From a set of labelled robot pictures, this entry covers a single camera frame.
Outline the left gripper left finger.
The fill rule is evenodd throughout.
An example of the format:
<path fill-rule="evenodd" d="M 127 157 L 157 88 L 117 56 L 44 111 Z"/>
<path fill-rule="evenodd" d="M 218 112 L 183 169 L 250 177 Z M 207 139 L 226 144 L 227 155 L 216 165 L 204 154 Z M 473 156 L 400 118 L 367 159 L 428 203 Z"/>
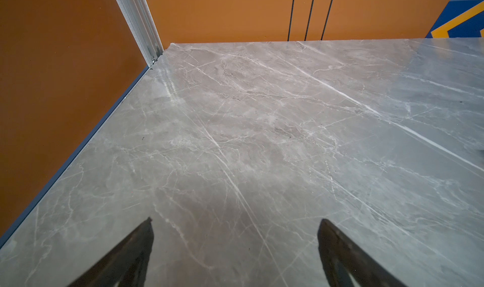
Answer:
<path fill-rule="evenodd" d="M 70 286 L 144 286 L 154 242 L 147 218 Z"/>

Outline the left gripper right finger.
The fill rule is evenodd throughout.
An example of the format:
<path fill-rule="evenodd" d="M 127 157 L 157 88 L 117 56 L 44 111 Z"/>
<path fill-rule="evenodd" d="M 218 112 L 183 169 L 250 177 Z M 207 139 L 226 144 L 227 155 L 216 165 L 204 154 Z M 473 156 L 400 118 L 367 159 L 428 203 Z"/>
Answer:
<path fill-rule="evenodd" d="M 330 286 L 404 286 L 330 220 L 322 219 L 318 251 Z"/>

